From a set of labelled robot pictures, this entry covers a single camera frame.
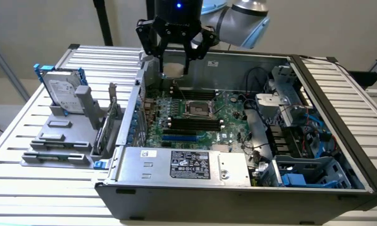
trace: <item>metal rail table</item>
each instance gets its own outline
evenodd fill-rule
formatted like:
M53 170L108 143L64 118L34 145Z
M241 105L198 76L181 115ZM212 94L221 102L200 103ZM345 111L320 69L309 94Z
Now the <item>metal rail table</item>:
M138 66L138 48L94 47L80 46L78 49L68 50L61 58L57 67L85 69L92 95L106 107L108 84L117 83L117 98L122 107L129 98L130 86ZM321 68L329 65L306 64L312 73L321 75ZM325 88L330 90L328 97L338 108L341 116L347 117L349 127L355 129L358 121L353 117L373 116L375 110L369 111L363 102L354 103L351 99L358 97L349 92L358 89L347 83L341 76L328 75L328 78L337 79L337 82L321 80ZM336 90L337 85L349 85ZM18 162L22 153L28 150L29 142L37 135L44 122L50 114L50 98L42 87L37 89L28 103L21 109L8 129L0 138L0 224L8 225L209 225L193 223L164 223L164 222L120 222L108 211L90 182L92 178L104 179L106 171L88 169L57 169L22 167ZM366 143L365 151L371 154L371 161L377 167L377 147L371 147L366 134L354 130L359 136L358 142ZM367 212L350 211L325 224L326 226L377 226L377 207Z

